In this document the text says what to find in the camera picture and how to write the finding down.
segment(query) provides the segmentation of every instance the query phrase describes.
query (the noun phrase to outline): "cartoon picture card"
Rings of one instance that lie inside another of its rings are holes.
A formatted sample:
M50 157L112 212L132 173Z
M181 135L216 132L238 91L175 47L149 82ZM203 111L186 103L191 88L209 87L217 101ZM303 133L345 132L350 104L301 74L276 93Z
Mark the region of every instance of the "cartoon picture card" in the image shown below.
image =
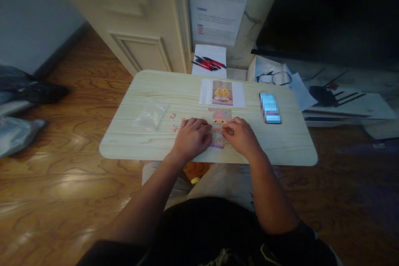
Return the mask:
M214 105L233 106L233 91L231 82L213 81L213 99Z
M202 79L199 103L245 107L244 84L243 82Z
M208 111L212 112L212 120L208 123L212 125L212 142L211 147L224 148L225 139L222 134L222 126L232 120L231 109L218 109L208 108Z

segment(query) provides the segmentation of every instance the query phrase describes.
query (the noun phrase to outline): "smartphone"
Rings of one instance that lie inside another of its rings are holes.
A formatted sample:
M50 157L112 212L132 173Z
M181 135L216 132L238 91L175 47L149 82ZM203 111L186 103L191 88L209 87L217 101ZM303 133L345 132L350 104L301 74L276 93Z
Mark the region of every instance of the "smartphone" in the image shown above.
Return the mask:
M274 94L261 92L259 97L265 123L281 123L281 115Z

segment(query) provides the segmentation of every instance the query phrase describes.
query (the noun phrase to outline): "pile of pens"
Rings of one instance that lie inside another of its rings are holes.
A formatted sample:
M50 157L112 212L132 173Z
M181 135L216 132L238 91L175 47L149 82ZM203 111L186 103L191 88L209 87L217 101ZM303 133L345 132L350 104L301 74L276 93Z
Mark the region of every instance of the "pile of pens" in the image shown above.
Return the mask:
M217 71L218 69L226 68L224 64L217 62L216 60L210 59L208 57L199 57L197 55L195 56L195 61L192 63L209 71Z

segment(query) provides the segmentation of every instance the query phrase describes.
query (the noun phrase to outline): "leg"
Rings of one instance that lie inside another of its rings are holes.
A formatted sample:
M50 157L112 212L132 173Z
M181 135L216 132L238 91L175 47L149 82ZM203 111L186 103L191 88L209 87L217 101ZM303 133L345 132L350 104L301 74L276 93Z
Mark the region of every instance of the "leg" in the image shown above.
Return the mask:
M199 197L222 197L254 212L249 165L212 164L187 199Z
M143 186L144 183L147 182L147 180L152 176L152 174L155 172L160 164L160 161L155 161L148 163L143 167L143 178L141 181L141 186ZM165 210L176 204L180 204L186 201L187 194L191 191L191 189L192 184L187 178L186 174L182 171L182 173L177 178L172 191L170 192L169 199L166 202Z

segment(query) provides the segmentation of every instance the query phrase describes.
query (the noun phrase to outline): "printed picture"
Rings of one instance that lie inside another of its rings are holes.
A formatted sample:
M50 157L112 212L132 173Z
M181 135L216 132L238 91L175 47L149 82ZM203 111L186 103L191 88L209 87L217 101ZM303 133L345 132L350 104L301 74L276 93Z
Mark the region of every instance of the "printed picture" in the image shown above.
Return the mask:
M233 106L232 83L225 81L213 81L212 104Z
M232 120L231 109L218 109L208 108L209 112L212 112L212 121L209 122L212 125L212 142L209 146L213 148L224 148L224 137L222 134L222 126Z

